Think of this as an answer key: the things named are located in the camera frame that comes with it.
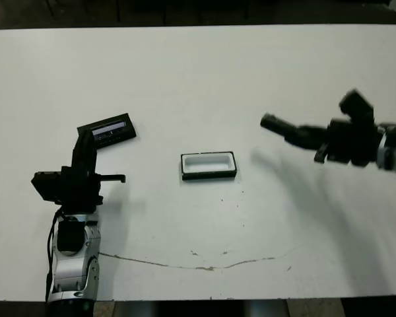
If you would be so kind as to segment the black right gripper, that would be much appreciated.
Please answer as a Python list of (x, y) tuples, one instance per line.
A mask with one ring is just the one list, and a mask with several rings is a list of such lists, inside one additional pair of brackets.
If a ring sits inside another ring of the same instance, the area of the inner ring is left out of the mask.
[(298, 125), (284, 140), (295, 147), (316, 151), (314, 161), (326, 160), (365, 167), (375, 162), (380, 132), (373, 118), (331, 120), (327, 127)]

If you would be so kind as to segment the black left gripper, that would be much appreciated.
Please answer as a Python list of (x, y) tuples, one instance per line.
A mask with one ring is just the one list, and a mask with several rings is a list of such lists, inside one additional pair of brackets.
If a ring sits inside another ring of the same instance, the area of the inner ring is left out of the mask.
[[(96, 145), (91, 130), (82, 131), (75, 143), (72, 154), (72, 166), (84, 159), (88, 167), (96, 166)], [(58, 179), (57, 200), (63, 213), (94, 213), (96, 207), (103, 204), (100, 195), (101, 182), (125, 183), (124, 174), (101, 175), (85, 166), (63, 166)]]

